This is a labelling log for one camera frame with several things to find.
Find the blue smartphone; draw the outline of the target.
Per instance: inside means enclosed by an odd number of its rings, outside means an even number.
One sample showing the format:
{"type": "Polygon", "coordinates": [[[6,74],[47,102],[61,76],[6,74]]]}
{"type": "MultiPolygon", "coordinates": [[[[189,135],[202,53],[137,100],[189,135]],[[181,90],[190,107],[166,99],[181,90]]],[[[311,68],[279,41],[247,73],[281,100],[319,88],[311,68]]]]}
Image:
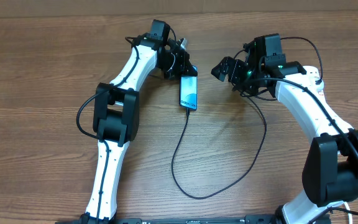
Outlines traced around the blue smartphone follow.
{"type": "Polygon", "coordinates": [[[181,77],[180,80],[180,106],[189,110],[198,107],[198,77],[181,77]]]}

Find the white power strip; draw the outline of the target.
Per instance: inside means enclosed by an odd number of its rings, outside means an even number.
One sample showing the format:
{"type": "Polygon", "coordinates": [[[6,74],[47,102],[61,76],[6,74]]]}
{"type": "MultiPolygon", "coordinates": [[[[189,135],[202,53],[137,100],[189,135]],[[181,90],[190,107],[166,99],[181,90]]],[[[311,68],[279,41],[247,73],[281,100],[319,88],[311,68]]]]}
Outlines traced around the white power strip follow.
{"type": "Polygon", "coordinates": [[[319,70],[316,67],[305,65],[303,68],[310,80],[311,91],[318,97],[321,102],[326,102],[324,94],[324,82],[320,80],[319,70]]]}

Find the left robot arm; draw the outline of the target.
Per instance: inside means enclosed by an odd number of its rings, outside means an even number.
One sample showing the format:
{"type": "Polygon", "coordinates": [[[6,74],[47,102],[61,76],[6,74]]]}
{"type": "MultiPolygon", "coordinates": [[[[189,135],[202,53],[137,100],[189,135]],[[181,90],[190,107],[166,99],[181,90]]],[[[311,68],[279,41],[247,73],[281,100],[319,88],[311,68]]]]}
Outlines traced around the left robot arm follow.
{"type": "Polygon", "coordinates": [[[170,38],[173,29],[153,20],[150,32],[127,37],[131,56],[119,75],[100,83],[86,102],[94,102],[93,133],[98,142],[98,163],[93,191],[78,223],[112,223],[117,212],[117,189],[124,156],[137,135],[140,89],[155,69],[167,80],[180,81],[180,106],[197,109],[198,71],[186,51],[187,40],[170,38]]]}

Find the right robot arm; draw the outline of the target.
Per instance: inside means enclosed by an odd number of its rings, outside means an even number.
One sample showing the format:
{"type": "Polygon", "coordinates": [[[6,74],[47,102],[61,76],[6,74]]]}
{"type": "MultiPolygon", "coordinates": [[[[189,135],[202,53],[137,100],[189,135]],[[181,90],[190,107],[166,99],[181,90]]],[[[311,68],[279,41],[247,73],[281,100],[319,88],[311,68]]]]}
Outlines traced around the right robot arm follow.
{"type": "Polygon", "coordinates": [[[224,57],[211,71],[243,96],[269,92],[293,115],[310,149],[302,191],[273,215],[246,215],[247,223],[329,223],[332,212],[350,213],[358,199],[358,129],[327,104],[321,67],[289,62],[278,34],[256,37],[243,46],[244,60],[224,57]]]}

